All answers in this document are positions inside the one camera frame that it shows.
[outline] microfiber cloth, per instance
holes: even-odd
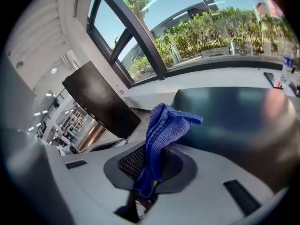
[[[146,133],[146,165],[135,181],[135,189],[142,197],[150,197],[154,183],[162,182],[161,150],[182,137],[191,128],[192,123],[201,124],[202,121],[201,117],[176,111],[163,103],[152,109]]]

